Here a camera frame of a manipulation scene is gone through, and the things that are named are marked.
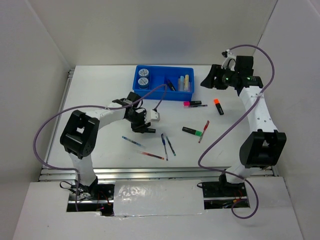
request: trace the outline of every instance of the gray wall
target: gray wall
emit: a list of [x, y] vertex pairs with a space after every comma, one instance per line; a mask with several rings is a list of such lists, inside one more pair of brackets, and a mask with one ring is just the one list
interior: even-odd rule
[[[287, 135], [278, 169], [305, 240], [320, 234], [319, 43], [320, 14], [308, 0], [279, 0], [259, 43], [275, 64], [275, 79], [265, 96], [278, 129]], [[258, 52], [254, 68], [266, 83], [270, 64]]]
[[[0, 1], [0, 238], [11, 240], [41, 165], [32, 150], [37, 128], [58, 110], [66, 66], [23, 0]], [[52, 128], [39, 139], [44, 156]]]
[[[258, 44], [277, 0], [30, 0], [72, 66], [221, 62]], [[252, 49], [242, 49], [252, 54]]]

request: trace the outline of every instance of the red pen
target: red pen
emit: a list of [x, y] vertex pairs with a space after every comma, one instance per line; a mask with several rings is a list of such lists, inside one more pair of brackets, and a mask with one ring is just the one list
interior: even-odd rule
[[205, 124], [205, 126], [204, 126], [204, 129], [203, 129], [202, 135], [201, 135], [201, 137], [200, 137], [200, 139], [199, 139], [199, 143], [201, 143], [202, 137], [204, 136], [205, 131], [207, 130], [209, 123], [210, 123], [210, 122], [209, 122], [209, 120], [208, 120], [208, 121], [206, 121], [206, 124]]

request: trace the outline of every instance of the white table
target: white table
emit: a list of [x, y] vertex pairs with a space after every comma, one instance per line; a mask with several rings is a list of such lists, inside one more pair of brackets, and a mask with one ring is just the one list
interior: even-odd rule
[[[94, 168], [173, 168], [197, 167], [200, 155], [241, 115], [245, 108], [234, 89], [207, 89], [200, 86], [211, 66], [179, 66], [194, 69], [195, 91], [193, 100], [201, 100], [208, 107], [183, 108], [180, 101], [163, 101], [158, 108], [160, 122], [152, 123], [156, 133], [134, 133], [127, 120], [113, 122], [102, 128], [92, 153]], [[63, 109], [78, 105], [108, 105], [112, 100], [126, 98], [132, 91], [136, 66], [77, 66], [66, 95]], [[213, 99], [218, 98], [224, 111], [219, 115]], [[157, 100], [144, 100], [143, 107], [154, 108]], [[71, 167], [72, 161], [60, 144], [61, 133], [70, 113], [61, 116], [48, 155], [48, 163], [59, 167]], [[202, 131], [207, 120], [209, 127], [199, 144], [199, 137], [183, 132], [182, 127]], [[160, 135], [166, 132], [176, 156], [167, 145], [169, 161], [159, 160], [137, 152], [136, 145], [122, 139], [126, 136], [145, 145], [146, 152], [165, 156]], [[228, 167], [239, 159], [239, 149], [249, 135], [245, 119], [217, 144], [203, 159], [205, 166]]]

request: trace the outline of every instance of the blue bin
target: blue bin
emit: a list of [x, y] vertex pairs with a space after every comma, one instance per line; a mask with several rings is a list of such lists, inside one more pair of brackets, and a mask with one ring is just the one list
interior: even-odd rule
[[[138, 72], [140, 69], [147, 69], [149, 71], [149, 86], [145, 89], [139, 88], [138, 85]], [[180, 76], [185, 76], [187, 74], [189, 75], [189, 91], [178, 91], [178, 81], [180, 79]], [[165, 100], [191, 101], [192, 94], [195, 92], [195, 77], [194, 69], [190, 67], [138, 65], [135, 69], [132, 89], [136, 94], [139, 94], [141, 97], [143, 97], [157, 86], [165, 84], [166, 80], [170, 80], [177, 91], [170, 90], [168, 86], [166, 95], [164, 97]], [[165, 88], [161, 87], [155, 92], [153, 92], [151, 95], [147, 96], [146, 99], [159, 100], [161, 99], [164, 91]]]

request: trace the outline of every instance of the robotic arm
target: robotic arm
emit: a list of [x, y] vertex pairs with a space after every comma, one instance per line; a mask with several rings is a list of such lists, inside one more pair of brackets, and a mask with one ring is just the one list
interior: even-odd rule
[[[255, 103], [263, 88], [261, 78], [253, 76], [254, 58], [235, 56], [229, 51], [223, 52], [222, 55], [226, 58], [223, 64], [213, 64], [201, 86], [218, 90], [233, 87], [247, 111]], [[263, 94], [247, 117], [250, 135], [240, 148], [239, 160], [226, 170], [244, 179], [261, 169], [276, 165], [287, 141], [286, 134], [278, 132], [274, 125]], [[230, 184], [243, 182], [230, 174], [224, 175], [223, 179]]]
[[112, 122], [127, 119], [135, 133], [155, 133], [149, 128], [151, 121], [159, 121], [160, 115], [156, 110], [145, 110], [134, 104], [119, 110], [112, 108], [125, 107], [141, 97], [130, 92], [127, 98], [116, 99], [106, 109], [88, 112], [75, 110], [72, 112], [60, 137], [60, 143], [71, 157], [74, 168], [79, 170], [79, 189], [83, 196], [91, 198], [96, 193], [98, 178], [94, 172], [91, 153], [95, 148], [98, 131]]

